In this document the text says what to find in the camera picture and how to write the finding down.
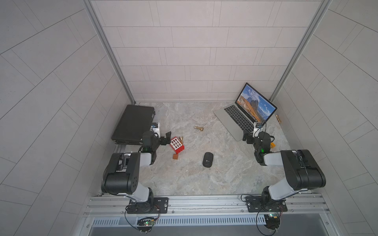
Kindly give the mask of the silver laptop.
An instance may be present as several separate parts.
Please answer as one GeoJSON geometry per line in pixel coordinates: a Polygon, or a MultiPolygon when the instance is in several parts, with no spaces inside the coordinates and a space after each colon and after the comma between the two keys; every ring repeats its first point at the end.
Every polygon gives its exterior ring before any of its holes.
{"type": "Polygon", "coordinates": [[[255,134],[256,123],[262,125],[277,111],[277,106],[246,83],[235,102],[214,111],[215,116],[238,142],[244,132],[255,134]]]}

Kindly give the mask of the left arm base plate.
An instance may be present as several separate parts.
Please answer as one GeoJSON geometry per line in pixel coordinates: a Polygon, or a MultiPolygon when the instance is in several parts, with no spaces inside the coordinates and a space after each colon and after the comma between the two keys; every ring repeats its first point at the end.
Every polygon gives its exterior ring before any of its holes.
{"type": "Polygon", "coordinates": [[[127,207],[127,214],[166,214],[168,208],[169,198],[167,197],[154,197],[153,201],[150,200],[144,203],[133,203],[127,207]]]}

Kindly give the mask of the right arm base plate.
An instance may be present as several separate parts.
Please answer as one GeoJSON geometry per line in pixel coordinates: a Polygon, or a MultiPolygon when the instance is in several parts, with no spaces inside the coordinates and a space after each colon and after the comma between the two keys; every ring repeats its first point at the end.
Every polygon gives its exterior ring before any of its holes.
{"type": "Polygon", "coordinates": [[[287,212],[287,206],[285,200],[274,201],[264,200],[261,196],[247,195],[245,197],[245,203],[248,208],[248,212],[287,212]]]}

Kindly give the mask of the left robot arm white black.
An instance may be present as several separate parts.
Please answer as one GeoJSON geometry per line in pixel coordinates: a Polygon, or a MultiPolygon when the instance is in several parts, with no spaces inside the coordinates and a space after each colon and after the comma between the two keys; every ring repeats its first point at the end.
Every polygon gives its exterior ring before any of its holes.
{"type": "Polygon", "coordinates": [[[153,131],[142,135],[140,150],[132,153],[113,153],[104,170],[101,190],[114,196],[126,196],[133,203],[153,205],[154,194],[150,188],[139,183],[141,167],[153,165],[159,146],[171,141],[171,132],[165,137],[159,137],[153,131]]]}

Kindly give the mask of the black wireless mouse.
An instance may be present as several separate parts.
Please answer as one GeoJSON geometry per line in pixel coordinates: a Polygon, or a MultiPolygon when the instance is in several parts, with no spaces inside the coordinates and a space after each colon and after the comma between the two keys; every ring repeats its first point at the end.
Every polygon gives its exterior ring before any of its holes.
{"type": "Polygon", "coordinates": [[[213,165],[214,155],[211,152],[206,152],[203,157],[202,165],[206,168],[210,168],[213,165]]]}

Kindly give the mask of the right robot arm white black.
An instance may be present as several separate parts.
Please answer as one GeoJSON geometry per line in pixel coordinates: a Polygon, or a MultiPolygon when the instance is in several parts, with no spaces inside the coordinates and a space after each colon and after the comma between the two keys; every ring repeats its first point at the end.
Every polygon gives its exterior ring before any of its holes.
{"type": "Polygon", "coordinates": [[[301,191],[323,188],[326,178],[319,165],[307,149],[271,152],[274,136],[260,132],[258,136],[243,131],[243,141],[254,146],[254,156],[261,166],[282,166],[285,177],[278,183],[267,186],[261,194],[261,204],[280,202],[301,191]]]}

